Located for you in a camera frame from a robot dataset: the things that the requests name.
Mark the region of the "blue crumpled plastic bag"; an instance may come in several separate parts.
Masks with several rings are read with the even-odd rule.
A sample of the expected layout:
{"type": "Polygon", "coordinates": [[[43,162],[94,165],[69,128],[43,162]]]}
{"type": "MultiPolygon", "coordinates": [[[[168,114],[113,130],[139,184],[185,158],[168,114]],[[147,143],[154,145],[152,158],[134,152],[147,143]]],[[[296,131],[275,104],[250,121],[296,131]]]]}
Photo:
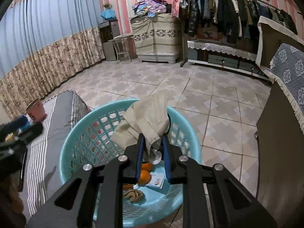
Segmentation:
{"type": "Polygon", "coordinates": [[[12,131],[16,131],[16,130],[25,130],[27,127],[29,127],[30,125],[30,122],[28,120],[28,118],[24,115],[18,117],[16,120],[12,121],[10,124],[9,124],[9,128],[12,130],[12,131]]]}

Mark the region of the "black phone case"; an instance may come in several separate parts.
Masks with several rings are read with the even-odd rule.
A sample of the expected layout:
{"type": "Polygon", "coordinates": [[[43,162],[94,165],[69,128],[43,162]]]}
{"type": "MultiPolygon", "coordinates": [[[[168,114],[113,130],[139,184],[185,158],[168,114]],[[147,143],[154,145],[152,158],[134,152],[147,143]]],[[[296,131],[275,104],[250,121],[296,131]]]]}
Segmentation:
{"type": "Polygon", "coordinates": [[[17,183],[16,183],[18,192],[22,192],[23,191],[24,174],[25,174],[25,166],[26,166],[26,160],[27,160],[27,153],[28,153],[28,149],[27,149],[27,147],[25,147],[25,149],[23,150],[23,152],[20,154],[21,168],[17,172],[17,183]]]}

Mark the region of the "pile of clothes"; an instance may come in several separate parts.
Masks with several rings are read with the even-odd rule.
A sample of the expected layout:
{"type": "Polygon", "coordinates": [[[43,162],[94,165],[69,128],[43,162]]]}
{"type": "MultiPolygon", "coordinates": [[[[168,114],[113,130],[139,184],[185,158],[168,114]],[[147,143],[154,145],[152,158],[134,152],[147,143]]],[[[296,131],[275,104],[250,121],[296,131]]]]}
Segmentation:
{"type": "Polygon", "coordinates": [[[132,5],[136,17],[154,17],[161,13],[170,13],[172,5],[164,0],[140,0],[132,5]]]}

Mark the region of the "cloth covered cabinet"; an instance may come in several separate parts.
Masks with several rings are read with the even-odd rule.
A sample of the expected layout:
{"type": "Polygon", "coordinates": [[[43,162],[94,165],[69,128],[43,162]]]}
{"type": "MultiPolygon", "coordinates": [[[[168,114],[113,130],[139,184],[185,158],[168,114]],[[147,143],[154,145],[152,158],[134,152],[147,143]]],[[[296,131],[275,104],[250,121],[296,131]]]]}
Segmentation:
{"type": "Polygon", "coordinates": [[[181,25],[169,13],[130,20],[135,50],[140,62],[174,64],[182,52],[181,25]]]}

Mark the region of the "beige cloth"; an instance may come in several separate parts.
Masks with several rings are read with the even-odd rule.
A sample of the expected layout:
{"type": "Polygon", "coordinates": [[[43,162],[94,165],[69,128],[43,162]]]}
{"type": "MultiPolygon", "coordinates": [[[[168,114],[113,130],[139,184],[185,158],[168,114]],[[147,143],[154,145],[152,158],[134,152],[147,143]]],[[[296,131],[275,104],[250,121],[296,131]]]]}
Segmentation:
{"type": "Polygon", "coordinates": [[[125,150],[144,135],[146,154],[151,157],[160,147],[161,137],[169,128],[167,95],[158,92],[142,98],[124,113],[110,140],[125,150]]]}

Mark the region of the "water dispenser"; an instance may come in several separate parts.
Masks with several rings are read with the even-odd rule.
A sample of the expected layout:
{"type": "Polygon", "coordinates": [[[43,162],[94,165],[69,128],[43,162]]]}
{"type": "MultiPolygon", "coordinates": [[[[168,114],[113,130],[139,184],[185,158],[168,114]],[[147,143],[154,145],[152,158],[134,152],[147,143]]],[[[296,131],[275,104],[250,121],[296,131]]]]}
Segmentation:
{"type": "Polygon", "coordinates": [[[99,24],[99,32],[107,61],[116,61],[116,51],[112,40],[120,35],[118,20],[104,21],[99,24]]]}

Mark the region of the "blue floral curtain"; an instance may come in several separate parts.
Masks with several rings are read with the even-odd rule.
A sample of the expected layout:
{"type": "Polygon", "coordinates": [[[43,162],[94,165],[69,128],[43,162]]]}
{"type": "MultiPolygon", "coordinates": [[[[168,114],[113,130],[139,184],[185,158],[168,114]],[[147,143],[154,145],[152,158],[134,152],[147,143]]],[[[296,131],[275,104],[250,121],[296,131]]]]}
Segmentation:
{"type": "Polygon", "coordinates": [[[10,118],[103,60],[99,0],[13,0],[1,20],[1,106],[10,118]]]}

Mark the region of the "clothes rack with garments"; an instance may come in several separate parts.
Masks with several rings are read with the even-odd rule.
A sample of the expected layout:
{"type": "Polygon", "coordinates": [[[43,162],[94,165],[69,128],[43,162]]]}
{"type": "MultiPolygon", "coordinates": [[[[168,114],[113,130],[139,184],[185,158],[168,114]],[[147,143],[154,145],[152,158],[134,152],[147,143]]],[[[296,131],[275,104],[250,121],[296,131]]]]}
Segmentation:
{"type": "Polygon", "coordinates": [[[231,48],[226,54],[242,51],[256,54],[259,45],[258,21],[265,17],[298,34],[290,14],[259,0],[174,0],[173,16],[183,22],[191,39],[231,48]]]}

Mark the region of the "grey striped table cloth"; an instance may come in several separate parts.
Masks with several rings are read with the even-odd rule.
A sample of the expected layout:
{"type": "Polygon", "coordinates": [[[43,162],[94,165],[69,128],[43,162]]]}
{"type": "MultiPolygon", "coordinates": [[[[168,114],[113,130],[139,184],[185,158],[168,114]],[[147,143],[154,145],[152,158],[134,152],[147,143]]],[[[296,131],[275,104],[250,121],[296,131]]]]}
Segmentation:
{"type": "Polygon", "coordinates": [[[71,129],[91,109],[75,91],[62,92],[43,103],[43,132],[30,145],[24,171],[23,214],[27,220],[60,188],[59,157],[71,129]]]}

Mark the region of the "brown paper bag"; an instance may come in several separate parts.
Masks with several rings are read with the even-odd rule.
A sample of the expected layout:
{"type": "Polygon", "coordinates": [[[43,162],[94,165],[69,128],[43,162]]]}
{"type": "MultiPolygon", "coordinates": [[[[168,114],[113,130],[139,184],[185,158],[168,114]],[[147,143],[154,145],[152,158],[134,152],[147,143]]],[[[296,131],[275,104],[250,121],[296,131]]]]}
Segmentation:
{"type": "Polygon", "coordinates": [[[131,203],[138,203],[144,198],[144,193],[134,189],[132,184],[123,185],[123,198],[131,203]]]}

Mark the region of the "low tv stand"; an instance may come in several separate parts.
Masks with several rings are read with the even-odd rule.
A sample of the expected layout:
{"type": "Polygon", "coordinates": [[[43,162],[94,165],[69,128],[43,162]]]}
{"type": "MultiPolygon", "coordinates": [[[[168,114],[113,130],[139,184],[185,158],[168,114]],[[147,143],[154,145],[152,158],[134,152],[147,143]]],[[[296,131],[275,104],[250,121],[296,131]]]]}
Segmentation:
{"type": "Polygon", "coordinates": [[[257,55],[224,44],[189,40],[188,63],[240,73],[255,79],[267,80],[256,64],[257,55]]]}

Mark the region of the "small folding table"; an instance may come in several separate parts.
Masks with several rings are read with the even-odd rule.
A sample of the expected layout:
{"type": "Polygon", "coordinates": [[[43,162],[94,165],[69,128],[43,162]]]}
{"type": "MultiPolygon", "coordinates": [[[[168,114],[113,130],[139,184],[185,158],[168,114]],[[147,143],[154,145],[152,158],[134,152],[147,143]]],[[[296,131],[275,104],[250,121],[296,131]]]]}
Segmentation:
{"type": "Polygon", "coordinates": [[[129,41],[133,39],[133,33],[128,33],[124,35],[119,35],[114,37],[109,42],[112,43],[116,52],[117,63],[121,62],[123,59],[128,59],[132,61],[130,55],[129,41]]]}

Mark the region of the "light blue plastic basket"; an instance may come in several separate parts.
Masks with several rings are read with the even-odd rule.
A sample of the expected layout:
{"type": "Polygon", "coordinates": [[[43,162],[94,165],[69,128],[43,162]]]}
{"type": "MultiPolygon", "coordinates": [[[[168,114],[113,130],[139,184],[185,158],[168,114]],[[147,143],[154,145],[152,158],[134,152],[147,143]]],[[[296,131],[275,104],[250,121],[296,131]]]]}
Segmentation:
{"type": "MultiPolygon", "coordinates": [[[[113,158],[124,153],[117,144],[110,140],[114,129],[125,111],[135,99],[118,100],[83,117],[66,137],[60,152],[59,175],[64,184],[84,164],[105,165],[113,158]]],[[[181,148],[186,155],[196,162],[201,162],[201,146],[197,135],[188,120],[177,110],[168,106],[171,118],[169,141],[181,148]]],[[[170,185],[167,181],[161,189],[136,186],[144,194],[139,203],[123,201],[123,226],[137,227],[155,223],[173,213],[182,205],[182,185],[170,185]]]]}

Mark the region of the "blue lace sofa cover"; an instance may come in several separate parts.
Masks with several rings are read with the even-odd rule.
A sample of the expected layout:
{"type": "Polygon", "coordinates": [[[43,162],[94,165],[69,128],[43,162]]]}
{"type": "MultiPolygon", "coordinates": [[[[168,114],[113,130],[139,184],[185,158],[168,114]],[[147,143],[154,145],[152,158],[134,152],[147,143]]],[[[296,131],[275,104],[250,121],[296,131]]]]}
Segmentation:
{"type": "Polygon", "coordinates": [[[282,43],[271,59],[268,76],[278,83],[303,129],[303,52],[294,46],[282,43]]]}

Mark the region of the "orange fruit in basket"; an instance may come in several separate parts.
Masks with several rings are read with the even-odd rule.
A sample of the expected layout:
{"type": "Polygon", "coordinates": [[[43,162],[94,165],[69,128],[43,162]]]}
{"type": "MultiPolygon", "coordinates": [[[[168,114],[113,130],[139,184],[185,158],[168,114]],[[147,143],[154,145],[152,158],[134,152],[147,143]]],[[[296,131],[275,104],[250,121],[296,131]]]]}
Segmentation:
{"type": "Polygon", "coordinates": [[[141,166],[140,178],[138,181],[139,185],[146,185],[151,181],[151,171],[153,169],[153,165],[150,162],[143,163],[141,166]]]}

